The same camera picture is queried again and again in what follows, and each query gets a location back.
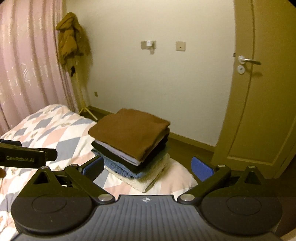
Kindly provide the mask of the beige door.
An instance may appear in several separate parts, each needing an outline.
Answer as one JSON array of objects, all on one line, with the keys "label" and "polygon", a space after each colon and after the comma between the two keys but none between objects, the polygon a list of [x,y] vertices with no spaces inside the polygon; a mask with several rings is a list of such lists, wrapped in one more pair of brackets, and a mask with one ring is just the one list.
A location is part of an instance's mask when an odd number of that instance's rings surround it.
[{"label": "beige door", "polygon": [[234,1],[234,12],[232,84],[211,162],[278,178],[295,156],[295,1]]}]

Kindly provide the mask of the beige wall switch plate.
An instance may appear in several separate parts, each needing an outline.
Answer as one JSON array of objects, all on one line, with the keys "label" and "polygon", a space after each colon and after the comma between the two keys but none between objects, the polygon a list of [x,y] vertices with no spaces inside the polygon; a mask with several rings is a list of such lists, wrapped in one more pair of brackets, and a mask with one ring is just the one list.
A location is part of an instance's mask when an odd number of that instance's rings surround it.
[{"label": "beige wall switch plate", "polygon": [[185,51],[186,50],[186,42],[185,41],[177,41],[176,42],[176,51]]}]

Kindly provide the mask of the pink curtain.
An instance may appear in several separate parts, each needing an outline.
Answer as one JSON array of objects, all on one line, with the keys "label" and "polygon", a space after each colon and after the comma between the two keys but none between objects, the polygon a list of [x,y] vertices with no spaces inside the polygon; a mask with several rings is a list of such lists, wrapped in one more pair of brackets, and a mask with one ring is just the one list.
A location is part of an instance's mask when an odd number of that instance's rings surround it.
[{"label": "pink curtain", "polygon": [[58,59],[56,25],[64,8],[64,1],[1,3],[1,133],[50,104],[78,111]]}]

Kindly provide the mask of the cream fleece folded towel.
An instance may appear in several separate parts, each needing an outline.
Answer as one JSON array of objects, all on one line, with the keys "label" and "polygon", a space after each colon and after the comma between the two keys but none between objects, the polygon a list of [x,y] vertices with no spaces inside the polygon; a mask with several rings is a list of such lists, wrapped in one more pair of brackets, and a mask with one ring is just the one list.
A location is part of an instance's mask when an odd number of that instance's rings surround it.
[{"label": "cream fleece folded towel", "polygon": [[145,193],[156,181],[163,169],[168,166],[170,162],[170,155],[166,153],[162,157],[155,159],[153,163],[148,165],[142,172],[137,175],[128,173],[127,169],[116,165],[109,158],[104,157],[104,165],[107,171],[112,173],[116,178],[119,178],[124,183],[130,185],[139,192]]}]

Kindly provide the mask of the brown long-sleeve garment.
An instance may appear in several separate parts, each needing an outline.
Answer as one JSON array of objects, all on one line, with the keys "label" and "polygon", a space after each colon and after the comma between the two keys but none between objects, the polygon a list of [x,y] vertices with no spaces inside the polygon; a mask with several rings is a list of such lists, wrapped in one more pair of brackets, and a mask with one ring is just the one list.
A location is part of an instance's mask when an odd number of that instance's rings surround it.
[{"label": "brown long-sleeve garment", "polygon": [[150,113],[122,108],[99,120],[88,131],[95,140],[114,147],[127,146],[131,140],[155,139],[162,133],[169,133],[170,122]]}]

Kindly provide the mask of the yellow coat rack stand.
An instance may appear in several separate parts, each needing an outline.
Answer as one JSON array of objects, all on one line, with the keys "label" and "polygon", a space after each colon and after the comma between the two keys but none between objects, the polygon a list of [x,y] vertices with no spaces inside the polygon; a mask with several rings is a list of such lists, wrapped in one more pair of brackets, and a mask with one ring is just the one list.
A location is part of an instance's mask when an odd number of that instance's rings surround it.
[{"label": "yellow coat rack stand", "polygon": [[79,114],[88,113],[93,118],[93,120],[98,121],[98,118],[91,112],[91,110],[86,106],[86,102],[84,99],[84,95],[82,92],[82,87],[79,80],[78,74],[78,57],[74,56],[74,58],[69,60],[69,67],[70,67],[70,76],[74,79],[74,87],[78,97],[78,110]]}]

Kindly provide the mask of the black folded garment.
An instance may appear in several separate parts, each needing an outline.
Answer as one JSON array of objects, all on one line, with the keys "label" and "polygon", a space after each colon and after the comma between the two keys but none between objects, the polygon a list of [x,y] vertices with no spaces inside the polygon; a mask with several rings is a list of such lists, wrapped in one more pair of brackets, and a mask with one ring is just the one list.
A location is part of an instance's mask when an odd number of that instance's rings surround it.
[{"label": "black folded garment", "polygon": [[168,142],[168,133],[162,133],[160,136],[158,136],[155,139],[148,138],[147,140],[131,140],[127,142],[127,146],[118,146],[114,147],[110,144],[110,146],[123,151],[126,154],[131,154],[133,157],[136,157],[136,159],[140,159],[140,157],[144,156],[144,154],[148,154],[149,151],[151,151],[155,146],[157,146],[160,142],[167,144]]}]

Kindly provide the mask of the wall switch with hook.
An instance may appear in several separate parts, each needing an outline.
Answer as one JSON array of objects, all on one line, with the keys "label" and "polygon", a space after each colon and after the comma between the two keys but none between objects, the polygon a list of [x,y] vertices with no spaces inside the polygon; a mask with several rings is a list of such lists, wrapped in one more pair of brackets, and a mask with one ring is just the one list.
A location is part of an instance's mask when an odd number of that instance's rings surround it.
[{"label": "wall switch with hook", "polygon": [[152,41],[152,40],[141,41],[140,47],[142,50],[154,50],[156,49],[156,41]]}]

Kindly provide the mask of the checkered patchwork quilt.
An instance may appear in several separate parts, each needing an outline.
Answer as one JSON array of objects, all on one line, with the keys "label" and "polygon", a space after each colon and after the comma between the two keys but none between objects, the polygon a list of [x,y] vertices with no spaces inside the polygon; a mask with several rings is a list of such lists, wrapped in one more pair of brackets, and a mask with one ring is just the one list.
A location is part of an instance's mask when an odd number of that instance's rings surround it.
[{"label": "checkered patchwork quilt", "polygon": [[[52,104],[27,116],[1,138],[19,141],[24,147],[56,149],[57,159],[47,166],[63,170],[72,163],[82,165],[94,157],[91,144],[94,139],[88,134],[94,124],[64,105]],[[11,240],[17,234],[11,205],[36,170],[6,167],[5,171],[6,177],[1,179],[1,240]],[[146,194],[178,197],[196,185],[187,168],[170,159]]]}]

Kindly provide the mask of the mustard jacket on rack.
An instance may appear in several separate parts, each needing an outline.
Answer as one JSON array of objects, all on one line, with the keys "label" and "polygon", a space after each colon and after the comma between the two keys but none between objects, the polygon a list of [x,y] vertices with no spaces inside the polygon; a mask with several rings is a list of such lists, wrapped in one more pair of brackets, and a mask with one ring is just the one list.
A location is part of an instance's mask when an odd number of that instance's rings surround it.
[{"label": "mustard jacket on rack", "polygon": [[66,67],[67,60],[75,56],[87,56],[91,53],[88,37],[79,24],[73,12],[67,13],[56,25],[58,31],[58,56],[62,68]]}]

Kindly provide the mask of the blue folded jeans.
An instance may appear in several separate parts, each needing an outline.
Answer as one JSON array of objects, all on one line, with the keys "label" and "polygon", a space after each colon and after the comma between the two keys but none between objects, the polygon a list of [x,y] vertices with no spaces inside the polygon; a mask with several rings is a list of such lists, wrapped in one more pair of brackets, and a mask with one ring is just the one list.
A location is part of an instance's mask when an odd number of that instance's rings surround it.
[{"label": "blue folded jeans", "polygon": [[151,173],[153,168],[157,168],[159,164],[164,164],[164,157],[167,154],[167,150],[164,149],[153,159],[152,162],[148,164],[142,164],[140,166],[132,165],[132,167],[128,167],[127,165],[129,163],[122,164],[120,162],[109,159],[108,157],[104,156],[94,148],[92,149],[92,152],[96,156],[102,156],[102,158],[104,159],[104,165],[108,167],[111,171],[119,174],[120,176],[131,179],[143,178],[147,174]]}]

